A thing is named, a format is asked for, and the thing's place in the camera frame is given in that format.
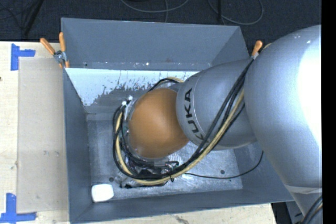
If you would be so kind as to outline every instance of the white object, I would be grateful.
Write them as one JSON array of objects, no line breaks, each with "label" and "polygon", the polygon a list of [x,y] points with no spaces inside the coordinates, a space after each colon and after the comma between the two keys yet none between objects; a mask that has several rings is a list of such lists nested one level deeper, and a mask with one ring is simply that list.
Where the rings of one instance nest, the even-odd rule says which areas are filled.
[{"label": "white object", "polygon": [[114,196],[112,185],[98,184],[91,188],[93,202],[107,201]]}]

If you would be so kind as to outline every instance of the cable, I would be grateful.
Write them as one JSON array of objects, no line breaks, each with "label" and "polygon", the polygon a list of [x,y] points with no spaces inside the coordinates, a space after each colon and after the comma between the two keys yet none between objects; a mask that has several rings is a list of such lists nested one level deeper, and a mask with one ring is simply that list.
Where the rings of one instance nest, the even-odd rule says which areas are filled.
[{"label": "cable", "polygon": [[[224,15],[222,15],[222,18],[231,22],[231,23],[234,23],[234,24],[239,24],[239,25],[253,25],[253,24],[256,24],[257,22],[259,22],[262,18],[262,16],[264,15],[264,6],[261,2],[261,0],[258,0],[259,4],[260,4],[260,7],[261,7],[261,13],[260,13],[260,16],[257,20],[255,20],[254,22],[251,22],[251,23],[242,23],[242,22],[238,22],[238,21],[235,21],[235,20],[232,20],[232,19],[229,19],[227,17],[225,17]],[[216,13],[218,14],[218,11],[216,10],[216,8],[213,7],[213,5],[210,3],[210,0],[208,0],[208,3],[209,3],[209,6],[211,7],[211,9]]]},{"label": "cable", "polygon": [[132,7],[131,5],[129,5],[128,3],[126,3],[124,0],[120,0],[123,4],[125,4],[127,7],[136,10],[138,12],[144,12],[144,13],[163,13],[163,12],[171,12],[172,10],[176,10],[178,8],[181,8],[182,6],[184,6],[189,0],[185,0],[181,5],[177,6],[177,7],[173,7],[173,8],[166,8],[166,9],[162,9],[162,10],[143,10],[143,9],[139,9],[139,8],[135,8]]},{"label": "cable", "polygon": [[[173,179],[179,177],[180,175],[185,174],[188,170],[193,168],[198,162],[200,162],[213,149],[215,144],[222,138],[222,136],[224,135],[230,121],[234,117],[234,114],[237,111],[240,103],[243,101],[243,98],[244,98],[244,90],[241,91],[241,93],[239,95],[239,98],[238,98],[234,108],[232,109],[231,113],[229,114],[229,117],[228,117],[227,121],[225,122],[225,124],[220,128],[220,130],[217,132],[214,139],[209,143],[209,145],[200,153],[199,157],[197,159],[195,159],[192,163],[190,163],[188,166],[184,167],[181,171],[176,172],[174,174],[170,174],[170,175],[168,175],[164,178],[161,178],[161,179],[156,179],[156,180],[134,179],[134,180],[136,182],[142,184],[142,185],[154,186],[154,185],[166,183],[169,180],[173,180]],[[122,113],[120,113],[120,115],[118,117],[118,121],[121,120],[121,115],[122,115]],[[119,126],[120,126],[120,123],[117,123],[116,130],[119,128]],[[117,156],[118,156],[120,165],[122,166],[124,172],[126,172],[128,174],[128,176],[133,177],[133,174],[129,171],[129,169],[127,168],[127,166],[126,166],[126,164],[123,161],[123,158],[121,156],[119,136],[118,135],[116,137],[116,151],[117,151]]]},{"label": "cable", "polygon": [[248,170],[246,172],[243,172],[243,173],[241,173],[239,175],[236,175],[236,176],[217,177],[217,176],[203,176],[203,175],[198,175],[198,174],[193,174],[193,173],[185,173],[185,175],[198,176],[198,177],[211,178],[211,179],[232,179],[232,178],[236,178],[236,177],[239,177],[239,176],[244,176],[244,175],[252,172],[254,169],[256,169],[259,166],[259,164],[261,163],[261,160],[263,158],[263,155],[264,155],[264,151],[261,152],[260,159],[255,166],[253,166],[250,170]]},{"label": "cable", "polygon": [[323,199],[322,195],[314,202],[314,204],[310,207],[307,214],[304,218],[299,222],[300,224],[309,224],[313,217],[317,215],[317,213],[323,208]]},{"label": "cable", "polygon": [[[232,121],[232,118],[233,120],[236,119],[236,117],[234,116],[236,110],[238,109],[239,105],[240,105],[240,102],[236,102],[234,108],[231,110],[231,107],[230,105],[227,106],[228,102],[230,101],[230,99],[232,97],[235,97],[236,94],[241,90],[242,88],[242,85],[244,83],[244,79],[245,79],[245,75],[246,75],[246,72],[249,68],[249,66],[251,65],[251,63],[253,62],[253,60],[251,60],[247,66],[245,67],[245,69],[241,72],[241,74],[239,75],[238,79],[236,80],[236,82],[234,83],[232,89],[230,90],[228,96],[226,97],[224,103],[222,104],[222,107],[220,108],[219,112],[217,113],[217,116],[216,118],[213,120],[212,122],[212,125],[211,127],[209,128],[208,132],[207,132],[207,135],[205,136],[205,138],[202,140],[201,144],[199,145],[199,147],[197,148],[197,150],[194,152],[194,154],[189,158],[189,160],[187,162],[185,162],[183,165],[177,167],[174,171],[175,173],[174,174],[161,174],[161,175],[157,175],[155,177],[147,177],[147,179],[151,179],[151,178],[155,178],[155,179],[158,179],[158,178],[164,178],[165,176],[170,176],[170,179],[172,180],[172,176],[173,175],[181,175],[180,173],[185,173],[187,170],[191,169],[192,166],[190,167],[190,165],[193,165],[193,163],[198,163],[198,161],[200,159],[202,159],[204,157],[204,154],[207,154],[206,152],[210,149],[210,146],[212,146],[212,148],[214,146],[217,145],[218,141],[222,138],[222,136],[225,134],[225,132],[227,131],[227,129],[230,127],[230,124],[231,124],[231,121]],[[211,135],[214,127],[216,126],[222,112],[224,111],[224,109],[226,108],[227,106],[227,109],[228,110],[231,110],[231,113],[228,115],[228,117],[225,119],[225,122],[224,124],[222,125],[222,128],[217,132],[217,134],[215,135],[215,137],[213,138],[213,140],[208,144],[207,147],[205,147],[205,149],[203,149],[201,151],[201,149],[203,148],[203,146],[205,145],[205,143],[207,142],[207,139],[209,138],[209,136]],[[113,150],[118,150],[118,128],[114,128],[115,129],[115,138],[114,138],[114,144],[113,144]],[[115,162],[116,162],[116,165],[118,166],[118,168],[120,169],[120,171],[122,171],[125,175],[133,178],[133,179],[144,179],[144,177],[139,177],[139,176],[134,176],[130,173],[127,173],[127,170],[124,169],[123,165],[119,165],[119,163],[116,161],[116,159],[114,159]]]}]

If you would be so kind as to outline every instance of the gray cylinder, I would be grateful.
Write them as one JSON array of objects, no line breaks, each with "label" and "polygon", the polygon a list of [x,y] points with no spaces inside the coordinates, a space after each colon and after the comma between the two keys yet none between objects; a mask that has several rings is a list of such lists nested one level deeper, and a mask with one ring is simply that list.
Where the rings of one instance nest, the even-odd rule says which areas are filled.
[{"label": "gray cylinder", "polygon": [[[178,91],[176,112],[185,135],[199,145],[208,132],[226,96],[250,59],[214,66],[188,78]],[[208,141],[217,133],[224,115]],[[245,108],[215,150],[238,148],[255,142]]]},{"label": "gray cylinder", "polygon": [[265,48],[244,90],[255,136],[305,214],[322,194],[321,26]]}]

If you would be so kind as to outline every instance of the gray bin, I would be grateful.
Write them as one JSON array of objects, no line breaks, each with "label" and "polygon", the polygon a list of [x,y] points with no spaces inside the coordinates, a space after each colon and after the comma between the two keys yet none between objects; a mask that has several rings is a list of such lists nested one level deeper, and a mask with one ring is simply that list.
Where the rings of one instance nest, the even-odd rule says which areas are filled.
[{"label": "gray bin", "polygon": [[[117,173],[111,119],[121,101],[129,95],[138,98],[167,74],[188,77],[247,59],[238,26],[62,18],[61,31],[71,66],[63,71],[71,223],[293,201],[265,156],[251,173],[232,180],[189,176],[138,189],[120,188],[110,180]],[[193,146],[183,150],[191,153]],[[217,176],[237,175],[253,167],[260,153],[258,142],[211,152],[193,172],[224,169]],[[112,184],[115,196],[93,203],[91,187],[99,183]]]}]

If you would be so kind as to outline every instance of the blue tape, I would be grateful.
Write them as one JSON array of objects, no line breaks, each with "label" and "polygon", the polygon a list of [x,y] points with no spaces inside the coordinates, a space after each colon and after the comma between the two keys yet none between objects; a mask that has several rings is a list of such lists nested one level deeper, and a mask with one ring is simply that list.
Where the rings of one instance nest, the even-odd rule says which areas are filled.
[{"label": "blue tape", "polygon": [[34,57],[35,50],[20,50],[20,46],[12,43],[12,56],[10,63],[10,70],[19,69],[19,57]]},{"label": "blue tape", "polygon": [[0,223],[16,224],[17,221],[35,220],[35,213],[17,214],[16,213],[16,196],[11,193],[6,194],[6,212],[1,213]]}]

